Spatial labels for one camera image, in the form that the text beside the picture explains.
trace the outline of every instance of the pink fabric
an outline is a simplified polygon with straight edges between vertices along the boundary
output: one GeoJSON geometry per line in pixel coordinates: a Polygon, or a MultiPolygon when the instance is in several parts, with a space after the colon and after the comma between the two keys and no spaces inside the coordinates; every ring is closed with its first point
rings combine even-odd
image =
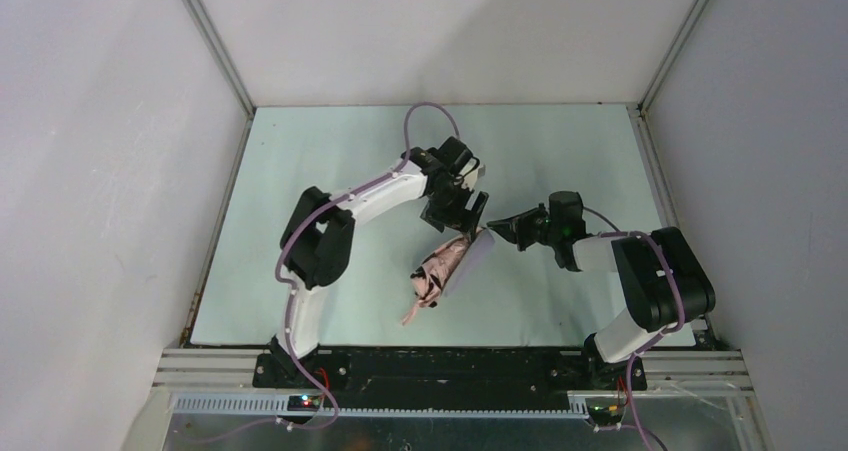
{"type": "Polygon", "coordinates": [[[412,321],[419,309],[436,307],[436,301],[442,296],[445,284],[459,266],[470,244],[464,236],[457,236],[434,251],[412,273],[410,278],[418,299],[401,320],[402,325],[406,326],[412,321]]]}

